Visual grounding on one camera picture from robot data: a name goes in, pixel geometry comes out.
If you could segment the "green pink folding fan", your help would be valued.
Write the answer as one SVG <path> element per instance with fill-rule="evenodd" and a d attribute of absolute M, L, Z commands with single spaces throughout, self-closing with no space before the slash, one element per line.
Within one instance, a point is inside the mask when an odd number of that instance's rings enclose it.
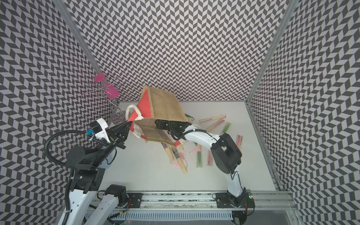
<path fill-rule="evenodd" d="M 196 167 L 202 168 L 203 167 L 203 160 L 202 160 L 202 147 L 197 145 L 196 147 Z"/>

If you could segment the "burlap red tote bag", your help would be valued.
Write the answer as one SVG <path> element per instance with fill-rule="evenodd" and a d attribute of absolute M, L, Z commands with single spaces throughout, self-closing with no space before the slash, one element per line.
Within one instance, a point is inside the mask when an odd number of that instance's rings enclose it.
<path fill-rule="evenodd" d="M 126 120 L 133 122 L 130 131 L 137 138 L 172 146 L 175 141 L 157 128 L 155 121 L 188 122 L 175 94 L 150 86 L 143 87 L 137 105 L 127 107 Z"/>

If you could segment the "pink tassel folding fan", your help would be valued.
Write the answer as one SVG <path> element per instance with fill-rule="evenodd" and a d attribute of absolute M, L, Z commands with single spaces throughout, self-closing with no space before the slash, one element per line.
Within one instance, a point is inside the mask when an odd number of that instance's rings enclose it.
<path fill-rule="evenodd" d="M 201 120 L 199 120 L 199 123 L 200 124 L 208 123 L 208 122 L 212 122 L 212 121 L 221 120 L 221 119 L 224 119 L 226 117 L 227 116 L 225 114 L 222 114 L 222 115 L 211 117 L 211 118 L 201 119 Z"/>

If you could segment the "pink blue folding fan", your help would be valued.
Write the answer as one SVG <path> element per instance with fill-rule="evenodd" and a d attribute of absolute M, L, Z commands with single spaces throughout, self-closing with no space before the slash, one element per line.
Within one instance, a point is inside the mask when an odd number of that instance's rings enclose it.
<path fill-rule="evenodd" d="M 236 145 L 237 145 L 237 147 L 240 147 L 240 146 L 241 146 L 242 140 L 243 140 L 243 137 L 240 136 L 240 135 L 237 135 L 237 138 L 236 138 Z"/>

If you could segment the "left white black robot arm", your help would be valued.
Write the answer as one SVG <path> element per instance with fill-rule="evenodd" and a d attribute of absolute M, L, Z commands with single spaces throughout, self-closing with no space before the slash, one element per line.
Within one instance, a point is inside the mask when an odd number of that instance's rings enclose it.
<path fill-rule="evenodd" d="M 131 121 L 124 122 L 112 128 L 108 127 L 104 119 L 98 119 L 90 124 L 87 131 L 65 130 L 48 138 L 44 145 L 47 158 L 58 166 L 70 169 L 65 190 L 65 206 L 61 215 L 56 220 L 57 225 L 80 225 L 90 204 L 99 191 L 105 170 L 111 165 L 102 166 L 108 156 L 116 148 L 125 149 Z M 57 137 L 65 134 L 86 135 L 98 145 L 95 148 L 76 145 L 67 153 L 66 161 L 57 160 L 50 153 L 50 144 Z"/>

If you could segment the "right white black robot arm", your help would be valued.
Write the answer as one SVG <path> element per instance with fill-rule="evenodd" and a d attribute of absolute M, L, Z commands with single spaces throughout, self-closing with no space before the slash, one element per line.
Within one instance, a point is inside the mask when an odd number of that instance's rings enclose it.
<path fill-rule="evenodd" d="M 239 208 L 245 203 L 246 188 L 239 174 L 242 153 L 230 135 L 211 134 L 189 122 L 156 120 L 155 124 L 156 128 L 166 130 L 175 141 L 182 139 L 192 141 L 210 150 L 216 166 L 226 174 L 230 204 Z"/>

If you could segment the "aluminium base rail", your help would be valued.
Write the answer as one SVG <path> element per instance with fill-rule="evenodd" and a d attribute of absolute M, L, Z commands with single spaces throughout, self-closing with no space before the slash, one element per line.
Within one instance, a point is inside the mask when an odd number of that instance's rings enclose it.
<path fill-rule="evenodd" d="M 254 204 L 243 200 L 240 207 L 230 204 L 226 192 L 216 191 L 128 191 L 131 210 L 296 210 L 286 191 L 252 191 Z"/>

